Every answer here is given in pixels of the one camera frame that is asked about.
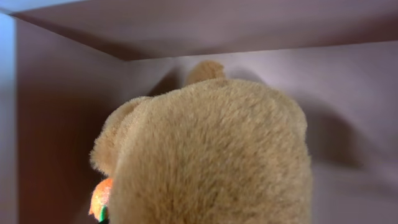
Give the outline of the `brown plush toy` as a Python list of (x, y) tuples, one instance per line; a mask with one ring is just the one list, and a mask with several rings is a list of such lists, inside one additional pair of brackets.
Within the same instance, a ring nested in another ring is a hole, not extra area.
[(184, 87), (131, 99), (90, 154), (105, 179), (99, 223), (310, 223), (312, 172), (301, 107), (203, 61)]

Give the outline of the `white cardboard box pink inside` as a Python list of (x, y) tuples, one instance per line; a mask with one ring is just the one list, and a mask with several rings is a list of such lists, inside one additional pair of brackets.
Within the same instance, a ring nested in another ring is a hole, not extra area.
[(92, 223), (107, 115), (206, 59), (300, 103), (314, 223), (397, 222), (396, 1), (2, 1), (1, 222)]

